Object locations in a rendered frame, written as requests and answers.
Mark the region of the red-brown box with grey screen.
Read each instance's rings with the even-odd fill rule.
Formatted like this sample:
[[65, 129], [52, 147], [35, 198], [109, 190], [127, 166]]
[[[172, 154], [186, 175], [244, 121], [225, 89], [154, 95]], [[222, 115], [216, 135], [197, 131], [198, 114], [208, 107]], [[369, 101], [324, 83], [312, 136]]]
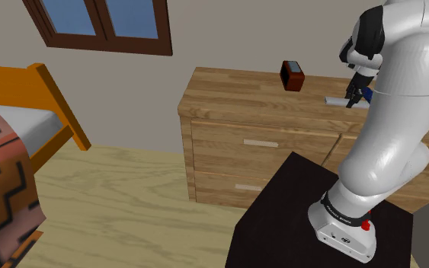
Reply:
[[283, 61], [280, 79], [285, 91], [300, 92], [305, 81], [305, 75], [297, 61]]

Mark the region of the orange wooden bed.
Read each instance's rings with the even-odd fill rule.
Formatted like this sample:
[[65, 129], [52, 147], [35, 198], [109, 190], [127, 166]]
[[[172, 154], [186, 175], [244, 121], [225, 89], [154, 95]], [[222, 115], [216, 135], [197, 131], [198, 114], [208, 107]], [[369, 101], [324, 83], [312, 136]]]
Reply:
[[42, 235], [34, 175], [69, 139], [91, 146], [47, 67], [0, 66], [0, 268], [16, 268]]

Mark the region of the wooden chest of drawers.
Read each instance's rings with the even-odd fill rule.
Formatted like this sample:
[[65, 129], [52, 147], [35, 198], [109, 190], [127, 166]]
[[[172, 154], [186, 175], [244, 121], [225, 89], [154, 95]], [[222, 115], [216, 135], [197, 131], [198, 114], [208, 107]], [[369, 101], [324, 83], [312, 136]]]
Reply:
[[246, 208], [291, 153], [336, 171], [367, 115], [326, 104], [347, 83], [307, 76], [294, 92], [277, 73], [196, 68], [178, 105], [189, 199]]

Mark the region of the grey flat bar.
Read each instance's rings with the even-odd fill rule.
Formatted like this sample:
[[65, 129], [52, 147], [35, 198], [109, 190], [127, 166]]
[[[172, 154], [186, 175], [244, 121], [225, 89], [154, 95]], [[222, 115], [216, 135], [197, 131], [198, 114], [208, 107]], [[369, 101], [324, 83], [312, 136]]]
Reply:
[[[326, 105], [331, 106], [339, 106], [339, 107], [346, 107], [349, 103], [349, 99], [346, 98], [340, 98], [340, 97], [324, 97], [324, 102]], [[368, 109], [370, 104], [365, 100], [360, 100], [356, 104], [353, 104], [352, 108], [358, 108], [358, 109]]]

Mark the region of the black robot stand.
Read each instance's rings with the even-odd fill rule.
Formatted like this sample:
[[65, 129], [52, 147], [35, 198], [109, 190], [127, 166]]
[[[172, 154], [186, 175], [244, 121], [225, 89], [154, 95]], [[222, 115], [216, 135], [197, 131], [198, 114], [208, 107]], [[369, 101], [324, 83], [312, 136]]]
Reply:
[[372, 210], [377, 247], [370, 262], [318, 240], [307, 210], [337, 180], [291, 153], [236, 224], [225, 268], [411, 268], [413, 215], [387, 201]]

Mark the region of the brown framed window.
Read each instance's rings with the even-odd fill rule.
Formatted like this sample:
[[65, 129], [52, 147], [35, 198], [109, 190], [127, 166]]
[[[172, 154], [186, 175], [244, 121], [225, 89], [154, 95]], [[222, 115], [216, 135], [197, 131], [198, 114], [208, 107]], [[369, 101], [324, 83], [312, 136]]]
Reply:
[[22, 0], [48, 47], [172, 56], [167, 0]]

